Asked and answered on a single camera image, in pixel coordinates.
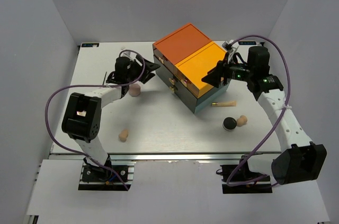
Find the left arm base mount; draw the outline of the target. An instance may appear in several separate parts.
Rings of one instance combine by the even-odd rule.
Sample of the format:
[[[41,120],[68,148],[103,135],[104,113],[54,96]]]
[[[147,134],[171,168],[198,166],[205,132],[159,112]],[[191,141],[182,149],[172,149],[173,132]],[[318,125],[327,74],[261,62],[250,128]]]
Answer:
[[[127,191],[130,189],[134,174],[134,165],[111,165],[124,184],[117,175],[102,167],[93,166],[83,161],[82,170],[79,178],[78,190],[80,191]]]

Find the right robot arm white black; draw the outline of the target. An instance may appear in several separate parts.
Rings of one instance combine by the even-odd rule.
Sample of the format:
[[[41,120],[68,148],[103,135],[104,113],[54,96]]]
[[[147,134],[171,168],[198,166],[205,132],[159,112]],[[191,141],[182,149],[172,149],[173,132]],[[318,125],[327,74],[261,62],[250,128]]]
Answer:
[[[327,156],[326,148],[311,140],[288,106],[290,92],[284,92],[280,80],[270,74],[268,49],[250,47],[246,62],[234,60],[236,55],[228,50],[224,59],[218,61],[202,81],[213,87],[226,85],[232,79],[246,82],[269,118],[272,129],[250,154],[240,160],[229,174],[227,185],[255,183],[267,176],[272,176],[280,185],[316,180]],[[281,153],[272,159],[261,157],[256,152],[272,133],[276,133]]]

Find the black round jar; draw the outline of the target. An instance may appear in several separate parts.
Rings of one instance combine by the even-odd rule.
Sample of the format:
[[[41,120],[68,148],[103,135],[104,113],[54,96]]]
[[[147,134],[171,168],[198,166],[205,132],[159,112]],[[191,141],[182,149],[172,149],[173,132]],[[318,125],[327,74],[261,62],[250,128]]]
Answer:
[[[232,131],[237,127],[237,121],[232,117],[223,120],[222,127],[227,131]]]

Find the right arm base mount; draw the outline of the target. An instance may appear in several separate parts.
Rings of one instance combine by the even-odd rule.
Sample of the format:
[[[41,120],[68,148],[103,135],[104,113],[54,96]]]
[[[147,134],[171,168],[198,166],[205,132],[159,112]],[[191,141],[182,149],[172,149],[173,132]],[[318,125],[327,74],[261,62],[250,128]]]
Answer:
[[[245,185],[239,185],[230,187],[226,184],[226,180],[231,172],[236,168],[237,165],[221,165],[220,168],[216,170],[216,174],[221,176],[221,185],[223,194],[271,194],[271,180],[270,177],[265,177],[258,182],[251,182]],[[245,182],[254,178],[260,177],[260,173],[249,172],[246,174],[240,169],[231,179],[231,182]]]

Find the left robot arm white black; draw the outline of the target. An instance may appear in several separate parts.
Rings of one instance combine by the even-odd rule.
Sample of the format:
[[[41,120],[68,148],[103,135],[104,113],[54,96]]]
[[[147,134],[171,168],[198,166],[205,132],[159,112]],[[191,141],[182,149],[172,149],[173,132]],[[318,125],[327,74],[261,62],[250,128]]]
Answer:
[[[119,56],[114,71],[107,76],[106,87],[70,95],[61,129],[87,154],[84,162],[100,181],[107,181],[112,175],[110,156],[98,137],[102,109],[123,98],[134,82],[147,83],[159,67],[141,55],[135,59]]]

